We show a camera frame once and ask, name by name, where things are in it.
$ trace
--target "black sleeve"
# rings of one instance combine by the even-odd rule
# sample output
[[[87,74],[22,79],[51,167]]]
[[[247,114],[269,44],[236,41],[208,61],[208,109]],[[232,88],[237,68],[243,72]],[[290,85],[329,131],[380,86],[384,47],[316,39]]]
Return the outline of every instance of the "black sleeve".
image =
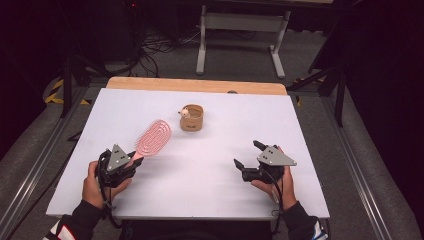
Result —
[[[290,240],[326,239],[327,235],[319,219],[309,216],[305,209],[297,202],[283,214],[284,221],[289,230]]]
[[[93,237],[93,229],[102,216],[100,209],[81,200],[72,215],[63,215],[62,219],[46,235],[47,239],[78,239]]]

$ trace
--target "person's left hand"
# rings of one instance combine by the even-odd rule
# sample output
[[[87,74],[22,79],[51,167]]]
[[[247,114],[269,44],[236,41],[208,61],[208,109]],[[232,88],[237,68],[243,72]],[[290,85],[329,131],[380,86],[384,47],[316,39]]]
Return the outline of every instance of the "person's left hand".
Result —
[[[82,199],[90,203],[91,205],[102,209],[103,208],[103,197],[99,189],[99,184],[96,180],[96,169],[98,162],[90,162],[88,166],[88,175],[84,179],[84,185],[82,188]],[[108,199],[113,200],[113,198],[120,192],[124,191],[128,185],[131,183],[131,178],[125,179],[118,187],[112,188],[109,191],[109,188],[105,188],[105,193]]]

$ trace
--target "gray carpet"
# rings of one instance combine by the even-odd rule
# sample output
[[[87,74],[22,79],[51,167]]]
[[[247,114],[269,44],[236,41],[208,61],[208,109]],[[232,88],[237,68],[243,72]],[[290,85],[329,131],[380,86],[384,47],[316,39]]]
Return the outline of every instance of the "gray carpet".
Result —
[[[248,37],[252,33],[239,34]],[[258,33],[250,40],[242,40],[239,36],[225,31],[208,32],[205,73],[202,76],[195,74],[198,50],[198,44],[195,42],[183,45],[170,53],[156,53],[152,57],[159,66],[160,77],[164,78],[282,82],[287,86],[298,77],[308,76],[307,69],[325,38],[320,33],[287,32],[280,50],[286,72],[284,80],[276,78],[267,50],[269,43],[273,40],[274,35],[265,33]],[[142,62],[149,69],[154,69],[152,61],[148,62],[143,58]],[[146,76],[145,70],[139,65],[133,71],[133,75],[135,74]],[[91,86],[84,98],[95,100],[101,85]],[[307,92],[314,88],[313,85],[305,87]],[[379,239],[347,167],[345,152],[331,124],[332,116],[326,113],[324,102],[320,97],[306,92],[297,94],[300,95],[302,106],[298,107],[295,101],[294,106],[317,175],[323,186],[331,215],[329,224],[332,238]],[[358,164],[374,193],[375,201],[392,239],[422,239],[413,213],[388,174],[349,94],[346,95],[342,131],[346,134]],[[83,129],[91,107],[91,105],[78,106],[23,212],[46,188],[65,161],[73,146],[73,143],[66,139]],[[60,104],[48,104],[47,109],[25,131],[0,162],[0,180],[5,183],[0,185],[1,213],[7,210],[55,124],[60,121],[60,112]],[[53,193],[54,188],[47,191],[12,239],[41,239],[54,225],[57,219],[45,215]],[[280,229],[282,233],[274,239],[288,239],[283,224]],[[119,231],[113,229],[108,221],[101,221],[96,228],[94,239],[117,239],[118,235]]]

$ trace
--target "floor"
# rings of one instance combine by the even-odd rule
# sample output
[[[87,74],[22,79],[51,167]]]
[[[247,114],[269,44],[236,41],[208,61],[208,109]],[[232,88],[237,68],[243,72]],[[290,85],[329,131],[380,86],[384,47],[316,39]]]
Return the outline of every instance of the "floor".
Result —
[[[288,31],[280,49],[280,58],[286,72],[281,80],[275,75],[272,60],[267,50],[274,41],[272,34],[251,32],[209,31],[205,73],[195,74],[198,35],[193,32],[185,36],[180,46],[170,52],[147,50],[152,59],[143,57],[131,72],[132,76],[164,78],[210,79],[252,82],[279,82],[286,86],[296,78],[308,76],[307,69],[325,41],[319,33]],[[109,70],[122,66],[108,65]],[[59,79],[52,79],[46,89],[47,97]],[[46,110],[32,123],[0,162],[0,212],[15,216],[9,224],[2,218],[1,226],[14,226],[17,216],[29,214],[11,239],[42,239],[57,219],[45,215],[54,193],[57,180],[55,174],[71,153],[74,142],[68,138],[82,131],[96,96],[107,79],[96,78],[86,89],[74,86],[76,95],[91,100],[91,104],[76,104],[67,118],[60,118],[62,105],[47,104]],[[384,162],[370,139],[355,106],[346,92],[343,110],[343,128],[339,128],[332,113],[334,96],[319,97],[313,83],[299,92],[290,92],[298,115],[322,191],[330,211],[330,219],[322,220],[326,229],[331,229],[333,239],[422,239],[414,214],[396,184],[387,172]],[[61,92],[56,98],[62,98]],[[60,132],[56,138],[52,133]],[[53,143],[46,149],[46,143]],[[34,163],[44,161],[41,169]],[[19,204],[14,199],[25,183],[28,174],[39,171],[39,177],[30,178],[28,194]],[[33,209],[30,206],[37,201]],[[288,239],[284,223],[282,232],[274,239]],[[94,239],[117,239],[119,230],[108,221],[100,221]]]

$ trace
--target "dark background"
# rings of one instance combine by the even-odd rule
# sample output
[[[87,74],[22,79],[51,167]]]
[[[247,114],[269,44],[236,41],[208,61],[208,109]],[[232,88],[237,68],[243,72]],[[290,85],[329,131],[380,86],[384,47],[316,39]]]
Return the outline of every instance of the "dark background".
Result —
[[[9,0],[0,8],[0,158],[45,108],[43,91],[61,74],[67,54],[81,54],[100,65],[125,62],[137,54],[134,35],[142,31],[134,31],[131,24],[141,20],[129,20],[134,9],[128,2],[60,3],[62,9],[57,1]],[[154,5],[137,7],[140,14],[150,16],[145,21],[174,39],[198,24],[199,6],[174,4],[163,11]],[[424,233],[424,7],[421,1],[385,1],[364,8],[367,16],[342,18],[333,31],[333,17],[293,12],[289,28],[329,33],[314,68],[325,69],[354,50],[346,69],[348,89]],[[173,24],[159,21],[161,14]],[[116,24],[104,20],[108,16]]]

